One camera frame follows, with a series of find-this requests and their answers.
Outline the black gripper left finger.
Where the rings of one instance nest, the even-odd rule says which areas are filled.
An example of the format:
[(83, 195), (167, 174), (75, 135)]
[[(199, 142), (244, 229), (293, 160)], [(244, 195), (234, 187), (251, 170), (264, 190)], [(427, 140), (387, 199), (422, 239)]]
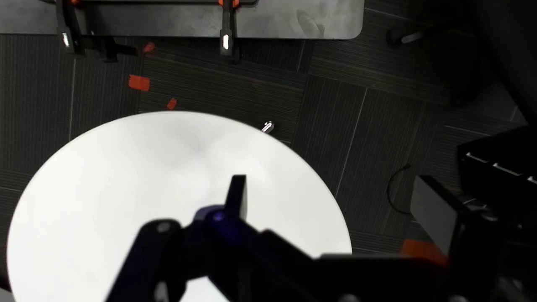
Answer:
[(226, 209), (231, 216), (241, 217), (244, 214), (246, 192), (248, 175), (234, 174), (226, 199)]

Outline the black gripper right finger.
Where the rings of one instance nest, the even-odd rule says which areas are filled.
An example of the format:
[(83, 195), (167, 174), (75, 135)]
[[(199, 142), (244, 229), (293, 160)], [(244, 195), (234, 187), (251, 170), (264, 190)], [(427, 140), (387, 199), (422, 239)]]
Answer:
[(469, 207), (430, 174), (415, 177), (410, 209), (437, 247), (449, 254)]

